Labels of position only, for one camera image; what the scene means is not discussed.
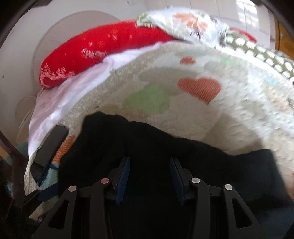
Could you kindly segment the black pants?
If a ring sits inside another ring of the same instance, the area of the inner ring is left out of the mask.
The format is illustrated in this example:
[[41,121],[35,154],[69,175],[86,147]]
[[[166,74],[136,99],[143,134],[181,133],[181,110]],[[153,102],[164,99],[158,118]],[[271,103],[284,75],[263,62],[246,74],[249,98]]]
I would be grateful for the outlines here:
[[293,200],[270,150],[228,155],[119,115],[98,112],[85,117],[79,136],[61,158],[59,198],[70,186],[89,187],[108,177],[125,158],[130,159],[130,172],[124,197],[114,211],[106,209],[112,238],[185,238],[172,159],[208,185],[232,185],[264,238],[293,238]]

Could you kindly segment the black phone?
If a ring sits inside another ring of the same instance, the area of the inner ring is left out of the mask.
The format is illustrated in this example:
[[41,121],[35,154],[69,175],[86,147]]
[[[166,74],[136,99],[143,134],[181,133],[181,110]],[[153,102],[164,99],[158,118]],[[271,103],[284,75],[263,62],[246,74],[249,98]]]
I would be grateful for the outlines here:
[[59,147],[68,136],[69,130],[63,125],[56,125],[44,144],[37,150],[36,157],[30,167],[34,180],[39,182],[47,172]]

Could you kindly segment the heart patterned quilt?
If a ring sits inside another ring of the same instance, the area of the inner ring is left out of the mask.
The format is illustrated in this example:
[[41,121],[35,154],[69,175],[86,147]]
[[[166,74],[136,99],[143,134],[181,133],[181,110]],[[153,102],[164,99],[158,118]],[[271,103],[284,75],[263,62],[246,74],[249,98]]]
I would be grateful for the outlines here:
[[69,130],[63,151],[78,136],[84,117],[97,111],[231,155],[270,149],[293,194],[293,84],[259,59],[229,49],[164,43],[115,70],[57,123]]

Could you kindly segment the pink white bed sheet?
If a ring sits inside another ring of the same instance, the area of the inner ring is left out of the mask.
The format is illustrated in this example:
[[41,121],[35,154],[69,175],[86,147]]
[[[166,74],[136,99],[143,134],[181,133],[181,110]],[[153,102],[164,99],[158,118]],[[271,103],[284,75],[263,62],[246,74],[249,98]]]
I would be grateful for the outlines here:
[[115,70],[161,45],[163,43],[158,42],[151,46],[109,55],[101,63],[77,76],[66,79],[60,86],[50,90],[41,90],[37,95],[29,124],[29,158],[32,158],[49,131],[70,112],[84,95],[106,81]]

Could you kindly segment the red long pillow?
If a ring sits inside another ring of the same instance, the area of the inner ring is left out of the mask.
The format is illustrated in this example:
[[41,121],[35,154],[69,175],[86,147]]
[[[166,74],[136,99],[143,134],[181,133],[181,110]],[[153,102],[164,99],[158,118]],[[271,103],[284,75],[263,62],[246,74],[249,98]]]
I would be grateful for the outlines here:
[[137,20],[101,25],[72,37],[49,54],[41,64],[39,83],[48,90],[108,55],[172,40],[176,38],[159,28],[137,26]]

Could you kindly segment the green white patterned bolster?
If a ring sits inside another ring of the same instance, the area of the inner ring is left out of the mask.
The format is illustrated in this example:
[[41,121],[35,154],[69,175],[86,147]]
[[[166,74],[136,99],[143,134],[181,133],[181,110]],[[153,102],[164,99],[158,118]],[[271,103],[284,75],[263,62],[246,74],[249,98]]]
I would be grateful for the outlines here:
[[293,83],[293,60],[285,53],[265,48],[234,30],[227,30],[221,39],[225,47],[230,47],[234,51],[242,52],[267,63]]

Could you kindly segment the floral white pillow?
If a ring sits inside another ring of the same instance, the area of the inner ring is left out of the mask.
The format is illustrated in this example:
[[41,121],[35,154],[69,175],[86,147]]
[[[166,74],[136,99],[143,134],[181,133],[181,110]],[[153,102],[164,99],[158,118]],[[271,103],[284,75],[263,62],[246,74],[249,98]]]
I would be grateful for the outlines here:
[[227,23],[202,10],[180,7],[144,12],[137,18],[137,26],[159,28],[176,39],[210,47],[220,45],[229,29]]

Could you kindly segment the wooden door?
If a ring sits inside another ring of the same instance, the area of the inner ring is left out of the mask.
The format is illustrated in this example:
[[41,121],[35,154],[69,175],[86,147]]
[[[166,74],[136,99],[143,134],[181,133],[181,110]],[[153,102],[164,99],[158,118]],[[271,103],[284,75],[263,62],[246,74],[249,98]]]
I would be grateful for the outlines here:
[[276,19],[275,31],[276,31],[276,43],[275,49],[284,52],[290,59],[294,57],[294,43],[284,26]]

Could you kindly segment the round beige headboard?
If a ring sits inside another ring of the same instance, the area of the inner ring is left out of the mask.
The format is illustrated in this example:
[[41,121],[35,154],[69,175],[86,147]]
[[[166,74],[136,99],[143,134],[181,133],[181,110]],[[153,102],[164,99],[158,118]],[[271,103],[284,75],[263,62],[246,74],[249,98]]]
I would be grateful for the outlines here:
[[[30,78],[37,84],[37,91],[40,91],[39,72],[44,59],[56,48],[72,37],[83,33],[91,28],[118,22],[119,19],[109,13],[97,10],[85,10],[72,13],[57,21],[43,35],[31,61]],[[17,103],[15,118],[18,126],[16,143],[21,144],[28,141],[29,122],[36,102],[36,94],[26,94]]]

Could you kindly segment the white glossy wardrobe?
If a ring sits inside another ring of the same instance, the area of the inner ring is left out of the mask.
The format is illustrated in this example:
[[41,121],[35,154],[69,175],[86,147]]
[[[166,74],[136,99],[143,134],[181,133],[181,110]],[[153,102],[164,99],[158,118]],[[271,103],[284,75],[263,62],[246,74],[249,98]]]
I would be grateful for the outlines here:
[[274,49],[276,29],[274,15],[256,1],[236,0],[181,0],[181,1],[145,1],[148,10],[175,6],[200,9],[213,17],[219,18],[230,27],[239,28],[249,33],[257,42]]

